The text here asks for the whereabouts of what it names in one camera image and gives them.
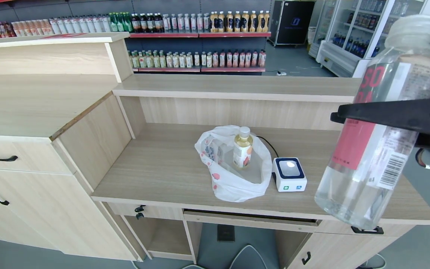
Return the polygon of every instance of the plastic bag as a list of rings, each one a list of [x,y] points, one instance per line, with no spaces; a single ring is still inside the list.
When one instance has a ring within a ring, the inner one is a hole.
[[[195,144],[200,159],[210,171],[215,197],[230,202],[263,196],[271,179],[270,152],[254,133],[251,133],[253,152],[250,165],[243,170],[232,165],[234,139],[239,129],[238,126],[216,127],[203,133]]]

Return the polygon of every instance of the glass door fridge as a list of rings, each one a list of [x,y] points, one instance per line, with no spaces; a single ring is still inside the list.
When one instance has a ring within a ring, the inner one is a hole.
[[[397,19],[430,15],[430,0],[339,0],[335,11],[316,60],[338,77],[352,77],[384,49]]]
[[[321,9],[320,18],[318,19],[318,24],[316,25],[316,33],[314,34],[313,44],[309,47],[308,54],[316,58],[318,50],[320,48],[321,41],[326,39],[328,34],[331,19],[334,14],[334,9],[336,8],[338,0],[325,0],[323,8]]]

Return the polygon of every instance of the drawer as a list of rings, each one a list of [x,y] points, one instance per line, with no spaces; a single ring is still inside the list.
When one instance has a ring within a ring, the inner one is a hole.
[[[117,215],[137,216],[141,213],[145,218],[156,218],[166,220],[183,220],[182,209],[176,207],[164,207],[153,205],[139,205],[108,202],[112,211]]]
[[[185,210],[184,219],[186,221],[193,222],[205,222],[306,233],[315,232],[318,228],[318,221],[314,219],[261,216],[217,211]]]
[[[0,139],[0,169],[73,174],[51,143]]]
[[[416,225],[408,224],[379,224],[377,231],[353,231],[349,224],[342,221],[321,221],[317,233],[340,234],[340,235],[377,235],[377,236],[397,236],[400,237],[411,230]]]

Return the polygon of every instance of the barcode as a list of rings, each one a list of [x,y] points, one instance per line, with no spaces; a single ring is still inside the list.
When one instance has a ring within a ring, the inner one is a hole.
[[[384,169],[383,175],[379,181],[378,186],[385,189],[394,189],[396,182],[398,181],[401,171],[406,162],[405,155],[396,155],[393,153],[389,158],[386,169]]]

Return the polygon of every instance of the bottle cap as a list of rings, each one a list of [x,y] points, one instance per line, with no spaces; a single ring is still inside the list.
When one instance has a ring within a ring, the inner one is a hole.
[[[247,138],[250,136],[250,128],[243,126],[240,127],[240,137]]]

